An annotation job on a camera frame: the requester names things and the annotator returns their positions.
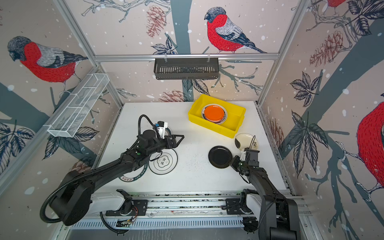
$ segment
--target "white mesh shelf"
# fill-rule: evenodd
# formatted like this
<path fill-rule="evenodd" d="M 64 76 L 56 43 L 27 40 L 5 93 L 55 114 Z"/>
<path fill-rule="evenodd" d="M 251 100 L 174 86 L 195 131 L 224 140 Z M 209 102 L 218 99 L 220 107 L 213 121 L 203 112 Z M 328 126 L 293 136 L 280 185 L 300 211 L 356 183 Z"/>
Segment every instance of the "white mesh shelf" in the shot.
<path fill-rule="evenodd" d="M 109 83 L 107 74 L 94 73 L 89 76 L 80 91 L 72 94 L 74 98 L 48 129 L 54 137 L 73 137 Z"/>

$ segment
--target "bird-patterned wall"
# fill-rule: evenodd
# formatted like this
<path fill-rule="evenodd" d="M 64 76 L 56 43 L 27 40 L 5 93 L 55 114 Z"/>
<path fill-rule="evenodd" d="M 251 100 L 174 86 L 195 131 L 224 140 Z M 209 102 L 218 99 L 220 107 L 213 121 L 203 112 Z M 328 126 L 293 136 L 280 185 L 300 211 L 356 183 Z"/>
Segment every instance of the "bird-patterned wall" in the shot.
<path fill-rule="evenodd" d="M 312 0 L 262 105 L 325 239 L 384 235 L 383 11 Z"/>
<path fill-rule="evenodd" d="M 0 178 L 91 69 L 51 0 L 0 3 Z M 118 107 L 105 90 L 73 138 L 45 139 L 0 196 L 1 239 L 49 239 L 41 203 L 70 170 L 94 163 Z M 52 211 L 48 216 L 54 218 Z M 20 219 L 33 223 L 20 225 Z"/>
<path fill-rule="evenodd" d="M 67 1 L 97 55 L 277 53 L 297 2 Z M 131 92 L 131 95 L 122 93 L 126 102 L 158 101 L 157 96 L 161 95 L 163 100 L 174 101 L 175 97 L 181 101 L 193 101 L 200 94 L 210 94 L 223 100 L 256 101 L 272 61 L 222 61 L 219 80 L 164 83 L 152 78 L 153 62 L 102 65 L 111 75 L 119 77 L 113 79 L 117 88 Z M 150 83 L 150 87 L 142 86 L 143 82 Z"/>

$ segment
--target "bird head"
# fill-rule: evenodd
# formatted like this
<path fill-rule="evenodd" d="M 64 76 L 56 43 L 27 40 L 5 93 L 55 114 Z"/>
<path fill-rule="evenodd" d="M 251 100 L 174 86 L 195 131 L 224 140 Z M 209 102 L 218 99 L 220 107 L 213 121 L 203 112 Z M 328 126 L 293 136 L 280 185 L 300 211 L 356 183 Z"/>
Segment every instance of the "bird head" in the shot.
<path fill-rule="evenodd" d="M 25 61 L 26 57 L 24 54 L 24 47 L 25 45 L 31 42 L 32 41 L 29 38 L 26 38 L 24 36 L 17 36 L 11 39 L 8 42 L 8 52 L 12 60 L 15 61 L 17 59 L 20 59 L 21 61 Z"/>
<path fill-rule="evenodd" d="M 204 20 L 208 20 L 209 23 L 212 23 L 214 19 L 219 15 L 226 15 L 224 8 L 214 7 L 207 11 L 207 14 L 204 17 Z"/>

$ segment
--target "white table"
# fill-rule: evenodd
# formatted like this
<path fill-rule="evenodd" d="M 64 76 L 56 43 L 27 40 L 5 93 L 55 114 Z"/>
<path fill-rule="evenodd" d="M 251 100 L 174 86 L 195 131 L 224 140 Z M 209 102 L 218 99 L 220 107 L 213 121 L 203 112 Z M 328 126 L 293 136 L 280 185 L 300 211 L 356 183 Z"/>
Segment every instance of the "white table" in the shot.
<path fill-rule="evenodd" d="M 247 109 L 238 133 L 256 135 L 260 151 L 260 167 L 265 168 L 271 182 L 278 190 L 285 190 L 283 179 L 268 143 L 261 120 L 252 101 L 236 101 L 233 104 Z M 153 123 L 168 122 L 172 134 L 184 135 L 184 140 L 175 149 L 178 162 L 175 169 L 165 175 L 154 174 L 149 168 L 134 182 L 114 179 L 97 192 L 113 192 L 123 189 L 129 193 L 186 194 L 241 192 L 244 188 L 254 189 L 245 183 L 231 167 L 218 169 L 208 160 L 209 150 L 217 145 L 227 147 L 232 155 L 240 155 L 235 140 L 191 123 L 188 111 L 192 102 L 184 103 L 126 103 L 121 111 L 115 129 L 106 147 L 99 166 L 112 162 L 136 140 L 137 121 L 141 114 L 147 115 Z M 141 132 L 150 129 L 145 118 L 141 121 Z"/>

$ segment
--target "yellow plastic container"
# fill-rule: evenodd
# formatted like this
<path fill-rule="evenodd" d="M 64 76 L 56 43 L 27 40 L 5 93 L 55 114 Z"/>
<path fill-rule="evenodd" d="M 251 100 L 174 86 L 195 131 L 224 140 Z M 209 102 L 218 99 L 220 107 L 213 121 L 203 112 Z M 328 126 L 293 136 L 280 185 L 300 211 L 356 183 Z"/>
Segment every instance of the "yellow plastic container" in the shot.
<path fill-rule="evenodd" d="M 223 106 L 228 113 L 226 121 L 223 122 L 221 125 L 205 120 L 201 116 L 201 110 L 203 109 L 203 107 L 212 103 Z M 244 114 L 244 107 L 240 107 L 232 103 L 225 102 L 223 100 L 202 94 L 192 105 L 191 109 L 188 112 L 188 117 L 189 121 L 197 125 L 208 128 L 224 136 L 234 138 L 237 131 L 239 131 L 239 127 L 243 123 Z"/>

